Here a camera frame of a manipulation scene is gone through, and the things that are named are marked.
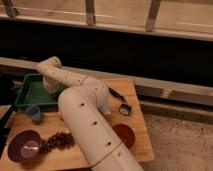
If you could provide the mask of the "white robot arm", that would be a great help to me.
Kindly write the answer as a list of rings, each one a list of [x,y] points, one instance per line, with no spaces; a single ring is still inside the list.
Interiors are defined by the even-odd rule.
[[[58,109],[93,171],[144,171],[103,117],[110,114],[109,88],[101,80],[64,70],[56,56],[38,63],[37,71],[49,93],[58,83],[66,86]]]

